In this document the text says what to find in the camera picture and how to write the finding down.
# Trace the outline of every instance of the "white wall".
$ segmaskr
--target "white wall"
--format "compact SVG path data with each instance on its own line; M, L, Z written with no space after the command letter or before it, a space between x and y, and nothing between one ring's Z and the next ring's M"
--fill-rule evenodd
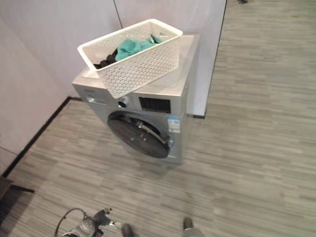
M54 113L84 64L77 46L120 29L112 0L0 1L1 173Z
M201 34L195 115L206 109L226 0L115 0L123 27L156 18L186 33Z
M120 29L113 0L2 0L0 15L71 96L85 66L77 47Z

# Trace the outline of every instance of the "washing machine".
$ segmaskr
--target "washing machine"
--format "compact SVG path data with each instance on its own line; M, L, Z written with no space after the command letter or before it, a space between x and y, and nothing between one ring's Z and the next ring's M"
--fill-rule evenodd
M181 163L192 117L198 42L198 35L182 36L179 68L119 99L88 68L73 86L132 156Z

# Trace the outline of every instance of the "cable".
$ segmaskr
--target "cable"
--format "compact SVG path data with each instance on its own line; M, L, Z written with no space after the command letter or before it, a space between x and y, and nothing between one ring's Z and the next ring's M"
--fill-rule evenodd
M122 22L120 21L119 11L118 11L118 8L117 8L117 4L115 3L115 0L113 0L113 3L114 3L115 11L117 12L117 15L118 15L118 20L119 20L120 27L123 29L123 25L122 25Z
M57 225L57 227L56 227L56 230L55 230L55 234L54 234L55 237L58 236L58 229L59 229L60 224L63 222L64 219L66 219L66 216L67 216L70 212L75 211L75 210L81 211L81 212L83 213L83 218L87 217L87 214L86 214L85 211L82 210L81 208L77 208L77 207L76 207L76 208L70 209L69 211L66 212L66 214L65 214L65 215L61 218L61 220L59 221L59 223L58 223L58 225Z

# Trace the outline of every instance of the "gray floor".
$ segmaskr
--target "gray floor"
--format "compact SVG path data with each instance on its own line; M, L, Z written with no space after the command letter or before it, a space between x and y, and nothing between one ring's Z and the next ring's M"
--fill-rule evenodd
M130 157L70 102L10 174L37 192L13 194L1 236L52 236L75 206L111 206L147 237L181 236L184 216L207 237L315 236L315 13L313 0L229 1L207 118L180 166Z

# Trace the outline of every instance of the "laundry basket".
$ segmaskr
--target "laundry basket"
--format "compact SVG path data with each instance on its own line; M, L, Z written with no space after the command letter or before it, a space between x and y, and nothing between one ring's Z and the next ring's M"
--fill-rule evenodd
M125 59L96 69L125 40L144 41L150 34L163 42ZM110 94L118 99L166 74L179 66L179 40L182 31L156 19L149 19L78 47L88 67L94 70Z

